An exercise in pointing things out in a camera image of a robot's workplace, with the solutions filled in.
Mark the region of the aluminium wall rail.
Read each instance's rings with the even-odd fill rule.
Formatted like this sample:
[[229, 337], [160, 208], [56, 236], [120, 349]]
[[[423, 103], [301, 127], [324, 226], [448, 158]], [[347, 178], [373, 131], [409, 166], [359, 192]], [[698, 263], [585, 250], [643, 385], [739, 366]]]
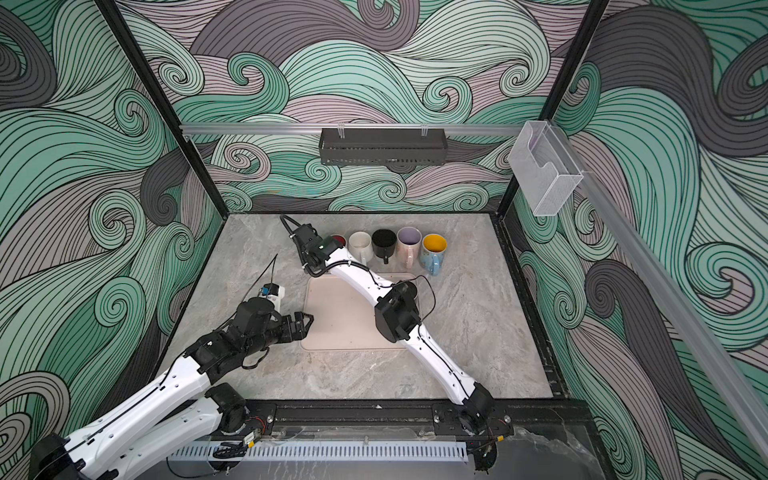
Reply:
[[518, 135], [523, 124], [380, 124], [380, 123], [280, 123], [194, 122], [182, 123], [184, 135], [319, 135], [323, 129], [347, 130], [443, 130], [447, 136], [508, 137]]
[[637, 231], [640, 207], [636, 205], [631, 185], [618, 161], [612, 159], [607, 167], [599, 167], [584, 156], [580, 145], [575, 144], [562, 128], [554, 124], [550, 128], [561, 158], [573, 164], [582, 175], [579, 185], [648, 287], [661, 313], [703, 368], [741, 431], [761, 459], [766, 460], [767, 407], [734, 359], [708, 329], [695, 305]]

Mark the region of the aluminium wall rail right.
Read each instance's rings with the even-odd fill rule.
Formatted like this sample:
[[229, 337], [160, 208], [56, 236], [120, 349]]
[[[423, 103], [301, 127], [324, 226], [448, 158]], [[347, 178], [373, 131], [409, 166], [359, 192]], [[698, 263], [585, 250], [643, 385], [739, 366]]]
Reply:
[[761, 459], [766, 460], [767, 407], [734, 359], [708, 329], [695, 305], [637, 231], [640, 207], [636, 205], [631, 185], [618, 161], [612, 159], [607, 167], [599, 167], [584, 156], [580, 145], [575, 144], [562, 128], [554, 124], [550, 128], [561, 158], [573, 164], [582, 175], [579, 185], [648, 287], [661, 313], [703, 368], [741, 431]]

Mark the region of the black corner frame post left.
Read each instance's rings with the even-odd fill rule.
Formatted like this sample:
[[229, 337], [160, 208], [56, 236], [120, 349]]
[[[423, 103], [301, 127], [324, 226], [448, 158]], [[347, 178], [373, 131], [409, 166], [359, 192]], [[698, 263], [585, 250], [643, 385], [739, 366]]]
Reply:
[[102, 17], [106, 21], [117, 42], [136, 71], [139, 80], [146, 88], [150, 99], [159, 111], [161, 118], [182, 151], [191, 169], [201, 182], [214, 207], [224, 220], [229, 217], [229, 210], [207, 171], [195, 144], [186, 139], [181, 131], [181, 121], [165, 95], [162, 87], [133, 37], [125, 19], [115, 1], [95, 0]]

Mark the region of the black corner frame post right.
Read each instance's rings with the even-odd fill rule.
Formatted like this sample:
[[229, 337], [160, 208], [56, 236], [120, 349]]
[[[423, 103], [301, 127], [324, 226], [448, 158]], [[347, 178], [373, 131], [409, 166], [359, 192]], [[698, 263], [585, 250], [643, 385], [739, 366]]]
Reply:
[[[576, 35], [574, 36], [570, 46], [565, 52], [563, 66], [561, 67], [560, 72], [556, 77], [554, 86], [548, 95], [547, 100], [545, 101], [542, 112], [539, 115], [539, 119], [536, 121], [549, 121], [555, 125], [555, 114], [557, 113], [561, 102], [565, 99], [566, 92], [568, 91], [572, 81], [575, 79], [576, 73], [583, 62], [584, 56], [592, 42], [597, 27], [599, 26], [604, 14], [606, 13], [608, 5], [609, 3], [607, 1], [591, 1], [588, 4]], [[584, 179], [583, 167], [581, 165], [581, 161], [578, 160], [578, 158], [577, 164], [582, 170]], [[510, 181], [510, 184], [507, 187], [507, 190], [497, 209], [497, 214], [500, 217], [509, 215], [513, 207], [514, 196], [519, 192], [523, 194], [523, 191], [513, 174], [513, 178]]]

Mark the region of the blue butterfly mug yellow inside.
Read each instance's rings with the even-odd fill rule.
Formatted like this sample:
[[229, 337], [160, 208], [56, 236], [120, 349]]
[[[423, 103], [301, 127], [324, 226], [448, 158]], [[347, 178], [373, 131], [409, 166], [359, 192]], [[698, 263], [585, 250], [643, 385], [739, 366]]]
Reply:
[[428, 234], [422, 239], [419, 262], [431, 276], [437, 276], [443, 267], [447, 240], [439, 234]]

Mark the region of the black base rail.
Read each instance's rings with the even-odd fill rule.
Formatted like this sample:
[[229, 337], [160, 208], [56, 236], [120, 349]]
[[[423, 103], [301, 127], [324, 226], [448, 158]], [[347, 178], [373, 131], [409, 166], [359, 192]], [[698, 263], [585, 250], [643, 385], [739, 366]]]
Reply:
[[199, 424], [202, 414], [187, 412], [187, 401], [176, 409], [180, 425], [172, 425], [171, 416], [155, 431], [168, 444], [184, 447], [196, 440], [237, 442], [248, 434], [261, 438], [276, 437], [289, 428], [399, 428], [424, 430], [438, 436], [454, 436], [464, 441], [485, 441], [508, 436], [513, 430], [511, 401], [485, 401], [479, 410], [457, 405], [448, 399], [412, 400], [254, 400], [242, 401], [234, 424], [223, 427], [218, 416]]

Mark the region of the white ribbed mug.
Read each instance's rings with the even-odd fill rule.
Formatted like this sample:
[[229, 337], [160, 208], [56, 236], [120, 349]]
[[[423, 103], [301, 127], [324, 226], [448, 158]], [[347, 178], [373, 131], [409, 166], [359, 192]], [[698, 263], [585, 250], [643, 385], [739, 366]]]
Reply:
[[354, 232], [350, 235], [347, 245], [349, 252], [363, 265], [367, 265], [374, 257], [372, 237], [367, 232]]

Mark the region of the beige pink ribbed mug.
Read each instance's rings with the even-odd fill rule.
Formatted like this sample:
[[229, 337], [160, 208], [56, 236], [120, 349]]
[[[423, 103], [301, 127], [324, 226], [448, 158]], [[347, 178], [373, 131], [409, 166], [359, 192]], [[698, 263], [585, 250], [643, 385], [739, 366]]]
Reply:
[[411, 269], [416, 263], [421, 242], [422, 233], [416, 227], [405, 226], [397, 232], [396, 257], [405, 269]]

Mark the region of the black corner frame post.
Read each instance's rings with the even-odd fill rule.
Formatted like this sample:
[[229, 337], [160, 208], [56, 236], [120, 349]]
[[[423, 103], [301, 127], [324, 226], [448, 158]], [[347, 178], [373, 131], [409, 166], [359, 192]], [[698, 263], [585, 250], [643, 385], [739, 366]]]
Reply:
[[159, 111], [161, 118], [182, 151], [191, 169], [201, 182], [214, 207], [224, 220], [229, 217], [229, 210], [207, 171], [195, 144], [186, 139], [181, 131], [181, 121], [165, 95], [162, 87], [133, 37], [125, 19], [115, 1], [95, 0], [102, 17], [106, 21], [117, 42], [136, 71], [139, 80], [146, 88], [150, 99]]
[[[555, 125], [555, 114], [557, 113], [561, 102], [565, 99], [566, 92], [568, 91], [572, 81], [575, 79], [576, 73], [583, 62], [584, 56], [592, 42], [597, 27], [599, 26], [604, 14], [606, 13], [608, 5], [609, 3], [607, 1], [591, 1], [588, 4], [576, 35], [574, 36], [570, 46], [565, 52], [563, 66], [561, 67], [560, 72], [556, 77], [554, 86], [548, 95], [547, 100], [545, 101], [542, 112], [539, 115], [539, 119], [536, 121], [549, 121]], [[578, 160], [578, 158], [577, 164], [582, 170], [584, 179], [583, 167], [581, 165], [581, 161]], [[507, 190], [497, 209], [497, 214], [500, 217], [509, 215], [513, 207], [514, 196], [519, 192], [523, 194], [523, 191], [513, 174], [513, 178], [510, 181], [510, 184], [507, 187]]]

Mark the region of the cream white mug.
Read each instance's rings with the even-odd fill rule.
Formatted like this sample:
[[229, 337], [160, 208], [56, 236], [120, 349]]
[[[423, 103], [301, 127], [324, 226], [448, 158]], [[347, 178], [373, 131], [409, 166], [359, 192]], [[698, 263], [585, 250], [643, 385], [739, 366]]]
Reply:
[[342, 248], [346, 248], [346, 247], [347, 247], [347, 240], [346, 240], [346, 238], [345, 238], [344, 236], [342, 236], [342, 235], [339, 235], [339, 234], [333, 234], [333, 235], [332, 235], [332, 238], [333, 238], [333, 239], [334, 239], [334, 240], [335, 240], [335, 241], [336, 241], [336, 242], [337, 242], [337, 243], [338, 243], [338, 244], [339, 244], [339, 245], [340, 245]]

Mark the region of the beige silicone drying mat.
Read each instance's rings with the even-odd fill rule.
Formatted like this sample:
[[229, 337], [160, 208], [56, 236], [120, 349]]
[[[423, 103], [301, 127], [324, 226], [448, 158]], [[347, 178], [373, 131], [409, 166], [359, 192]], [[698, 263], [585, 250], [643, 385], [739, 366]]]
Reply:
[[379, 333], [369, 301], [347, 282], [330, 274], [308, 281], [303, 312], [314, 317], [309, 333], [300, 342], [305, 351], [405, 349]]

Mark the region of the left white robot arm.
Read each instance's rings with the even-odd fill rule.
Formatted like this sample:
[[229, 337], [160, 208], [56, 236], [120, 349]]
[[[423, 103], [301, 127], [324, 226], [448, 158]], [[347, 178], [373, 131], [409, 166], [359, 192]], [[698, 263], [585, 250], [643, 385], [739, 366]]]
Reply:
[[193, 440], [237, 434], [244, 398], [223, 377], [246, 357], [304, 339], [314, 317], [280, 314], [254, 297], [187, 347], [172, 365], [117, 407], [67, 437], [50, 434], [31, 453], [31, 479], [134, 479]]

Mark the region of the black wall tray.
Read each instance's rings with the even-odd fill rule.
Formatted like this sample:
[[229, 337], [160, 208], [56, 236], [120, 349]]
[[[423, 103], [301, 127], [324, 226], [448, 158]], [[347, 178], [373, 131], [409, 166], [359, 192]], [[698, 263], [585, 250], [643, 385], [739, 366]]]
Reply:
[[441, 165], [448, 142], [442, 129], [336, 127], [322, 130], [319, 153], [333, 166]]

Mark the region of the clear plastic wall bin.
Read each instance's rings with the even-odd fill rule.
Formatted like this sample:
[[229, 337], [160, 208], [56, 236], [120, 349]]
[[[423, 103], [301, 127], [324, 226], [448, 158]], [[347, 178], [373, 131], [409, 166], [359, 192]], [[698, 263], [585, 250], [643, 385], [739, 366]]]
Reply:
[[507, 159], [536, 217], [556, 216], [583, 179], [567, 135], [549, 121], [526, 122]]

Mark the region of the black mug white base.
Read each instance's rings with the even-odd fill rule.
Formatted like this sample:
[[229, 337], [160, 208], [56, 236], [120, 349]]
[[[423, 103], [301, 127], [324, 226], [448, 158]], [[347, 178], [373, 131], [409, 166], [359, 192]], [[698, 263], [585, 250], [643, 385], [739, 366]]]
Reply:
[[371, 241], [374, 255], [387, 265], [395, 254], [397, 234], [389, 229], [378, 229], [371, 235]]

